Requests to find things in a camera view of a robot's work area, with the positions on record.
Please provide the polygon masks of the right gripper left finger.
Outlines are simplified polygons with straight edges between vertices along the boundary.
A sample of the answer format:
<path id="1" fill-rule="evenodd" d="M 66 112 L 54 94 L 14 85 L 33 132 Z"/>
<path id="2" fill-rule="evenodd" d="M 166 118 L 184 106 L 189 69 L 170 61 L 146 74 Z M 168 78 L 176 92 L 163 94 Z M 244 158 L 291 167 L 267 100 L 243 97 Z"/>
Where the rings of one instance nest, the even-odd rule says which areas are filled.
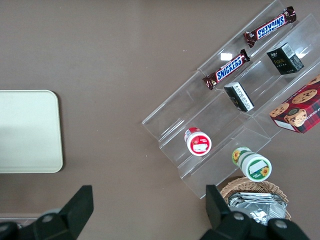
<path id="1" fill-rule="evenodd" d="M 2 240 L 76 240 L 94 211 L 93 188 L 83 185 L 62 207 L 40 217 L 1 217 Z"/>

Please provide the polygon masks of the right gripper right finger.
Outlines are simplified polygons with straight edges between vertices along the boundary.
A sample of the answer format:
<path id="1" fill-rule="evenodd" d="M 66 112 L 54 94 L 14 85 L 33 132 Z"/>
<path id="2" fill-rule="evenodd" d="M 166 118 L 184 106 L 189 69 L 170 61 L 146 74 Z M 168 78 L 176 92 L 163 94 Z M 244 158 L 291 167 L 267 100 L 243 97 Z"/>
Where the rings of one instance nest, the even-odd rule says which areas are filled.
<path id="1" fill-rule="evenodd" d="M 202 240 L 308 240 L 293 221 L 273 218 L 267 225 L 238 211 L 231 211 L 215 185 L 206 186 L 205 207 L 211 229 Z"/>

